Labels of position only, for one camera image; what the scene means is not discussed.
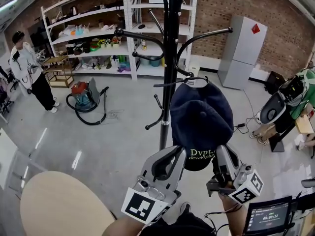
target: gray refrigerator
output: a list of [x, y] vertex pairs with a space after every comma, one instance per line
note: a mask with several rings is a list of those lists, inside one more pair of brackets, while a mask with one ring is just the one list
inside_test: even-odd
[[227, 37], [218, 76], [224, 87], [245, 89], [256, 66], [267, 27], [238, 15], [232, 16], [231, 27], [233, 33]]

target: digital display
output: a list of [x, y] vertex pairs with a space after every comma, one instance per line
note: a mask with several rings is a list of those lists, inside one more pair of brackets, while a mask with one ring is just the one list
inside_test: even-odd
[[288, 203], [252, 209], [247, 232], [261, 231], [283, 226], [288, 210]]

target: red sticker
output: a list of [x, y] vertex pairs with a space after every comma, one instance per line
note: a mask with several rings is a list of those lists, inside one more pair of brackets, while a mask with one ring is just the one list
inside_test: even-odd
[[258, 24], [255, 24], [255, 25], [254, 25], [254, 27], [252, 28], [252, 32], [253, 32], [254, 34], [260, 32], [260, 29], [259, 29], [259, 27], [258, 27]]

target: black coat rack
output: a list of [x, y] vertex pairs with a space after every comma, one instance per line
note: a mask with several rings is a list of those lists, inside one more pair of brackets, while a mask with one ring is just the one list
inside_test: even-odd
[[[177, 43], [178, 43], [178, 34], [179, 34], [179, 25], [180, 25], [180, 16], [181, 16], [181, 6], [183, 0], [169, 0], [169, 4], [167, 0], [163, 0], [164, 4], [164, 27], [159, 24], [157, 19], [155, 18], [152, 11], [150, 14], [159, 28], [161, 34], [163, 35], [163, 43], [157, 40], [156, 38], [133, 33], [130, 31], [125, 31], [123, 29], [116, 29], [116, 36], [125, 36], [131, 38], [145, 39], [147, 41], [152, 41], [160, 46], [162, 49], [162, 54], [159, 57], [148, 57], [145, 55], [138, 54], [136, 51], [132, 53], [134, 57], [140, 57], [147, 60], [159, 60], [161, 58], [165, 58], [165, 72], [164, 72], [164, 84], [172, 84], [177, 80], [177, 72], [187, 76], [193, 77], [193, 73], [189, 73], [187, 71], [182, 70], [178, 66], [178, 61], [181, 57], [182, 52], [185, 48], [190, 45], [192, 42], [213, 35], [218, 35], [227, 32], [233, 32], [232, 28], [221, 29], [216, 31], [211, 31], [202, 35], [195, 36], [189, 39], [185, 44], [177, 52]], [[157, 121], [152, 124], [146, 126], [145, 128], [148, 130], [151, 127], [157, 125], [161, 122], [161, 132], [160, 132], [160, 144], [159, 148], [164, 149], [166, 147], [167, 133], [169, 127], [169, 110], [172, 96], [175, 92], [175, 84], [165, 86], [163, 90], [163, 102], [162, 105], [158, 100], [158, 96], [155, 95], [155, 99], [157, 101], [158, 106], [161, 108], [162, 113], [161, 116], [157, 119]]]

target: gray floor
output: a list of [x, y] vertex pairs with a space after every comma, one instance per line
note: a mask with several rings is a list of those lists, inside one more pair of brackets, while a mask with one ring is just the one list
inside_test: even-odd
[[[235, 125], [253, 116], [243, 91], [222, 88], [216, 74], [200, 74], [207, 75], [222, 89], [233, 110]], [[90, 77], [76, 79], [88, 81]], [[162, 79], [140, 78], [135, 82], [126, 77], [99, 76], [95, 80], [99, 89], [109, 86], [106, 106], [111, 114], [102, 125], [87, 126], [80, 122], [65, 103], [70, 90], [54, 88], [53, 94], [61, 102], [57, 113], [46, 112], [33, 95], [20, 95], [11, 113], [6, 116], [9, 124], [4, 125], [0, 120], [0, 127], [5, 129], [22, 153], [31, 153], [31, 158], [48, 170], [61, 171], [79, 179], [111, 211], [121, 216], [120, 209], [127, 188], [134, 185], [145, 160], [158, 151], [160, 126], [149, 131], [144, 127], [160, 115], [153, 95], [158, 94], [161, 100], [162, 89], [153, 88], [153, 84], [161, 83]], [[255, 114], [270, 97], [262, 84], [251, 81], [246, 93]], [[102, 111], [101, 104], [86, 117], [88, 120], [98, 120]], [[251, 131], [258, 126], [254, 120], [248, 124]], [[45, 135], [35, 149], [45, 129]], [[238, 149], [239, 157], [243, 162], [253, 164], [265, 183], [263, 193], [256, 201], [294, 196], [303, 190], [300, 180], [310, 177], [314, 164], [309, 151], [296, 150], [295, 144], [300, 139], [301, 135], [294, 129], [284, 139], [285, 152], [272, 153], [269, 146], [258, 144], [249, 138], [249, 134], [234, 133], [230, 142]], [[170, 132], [168, 145], [171, 145]], [[76, 169], [73, 169], [73, 161], [79, 151], [82, 155]], [[205, 184], [212, 175], [211, 166], [200, 172], [184, 171], [178, 187], [182, 196], [165, 219], [175, 221], [179, 206], [185, 201], [191, 202], [192, 211], [200, 218], [207, 212], [221, 211], [220, 199], [217, 195], [209, 198], [206, 191]], [[24, 235], [18, 198], [6, 191], [3, 200], [1, 216], [7, 235]], [[217, 227], [226, 222], [224, 215], [213, 215], [212, 219]], [[227, 228], [224, 228], [219, 235], [227, 235], [227, 232]]]

